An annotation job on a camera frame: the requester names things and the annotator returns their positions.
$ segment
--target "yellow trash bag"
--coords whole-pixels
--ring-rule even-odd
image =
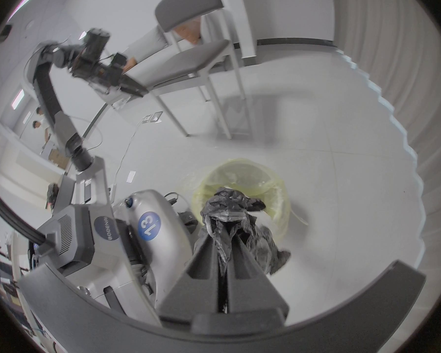
[[[201,210],[219,187],[232,188],[250,198],[258,198],[266,205],[271,217],[267,225],[275,240],[286,234],[291,203],[284,181],[270,168],[243,158],[229,160],[215,168],[194,191],[191,210],[200,223]]]

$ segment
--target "chair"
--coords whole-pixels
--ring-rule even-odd
[[[225,20],[222,9],[223,4],[221,0],[162,0],[155,9],[155,17],[159,26],[169,38],[173,38],[171,30],[177,26],[195,17],[217,11],[216,13],[219,15],[222,34],[224,38],[226,38],[197,45],[189,50],[179,52],[153,69],[153,72],[151,72],[146,79],[139,80],[155,97],[165,113],[185,136],[188,136],[188,133],[165,105],[160,95],[176,90],[205,85],[210,94],[211,101],[214,104],[221,126],[226,136],[231,139],[232,135],[230,134],[229,127],[222,113],[219,98],[209,77],[209,70],[214,64],[228,55],[234,66],[241,98],[245,99],[245,92],[240,79],[234,46],[230,39],[227,21]]]

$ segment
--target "white tile floor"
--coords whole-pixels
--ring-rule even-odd
[[[166,115],[135,132],[143,116],[160,110],[146,96],[106,112],[98,123],[103,143],[92,152],[106,159],[111,183],[127,150],[117,199],[153,188],[190,200],[203,174],[228,159],[272,168],[284,179],[293,210],[309,222],[306,227],[291,215],[277,244],[292,257],[271,276],[293,324],[351,297],[393,260],[417,263],[419,188],[389,110],[340,54],[286,45],[259,47],[258,57],[259,65],[241,69],[245,102],[232,72],[212,75],[232,140],[211,103],[191,89],[163,96],[191,137],[182,137]],[[88,141],[98,144],[98,132]],[[131,170],[136,175],[126,183]]]

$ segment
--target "power outlet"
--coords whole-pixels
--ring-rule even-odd
[[[116,184],[110,185],[108,188],[108,191],[110,193],[110,203],[114,203],[114,196],[116,194]]]

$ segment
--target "blue round logo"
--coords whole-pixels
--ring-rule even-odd
[[[119,238],[118,228],[116,227],[116,222],[105,215],[96,217],[95,230],[101,238],[106,240],[116,240]]]
[[[160,231],[160,217],[155,212],[145,212],[139,220],[139,236],[143,240],[152,240]]]

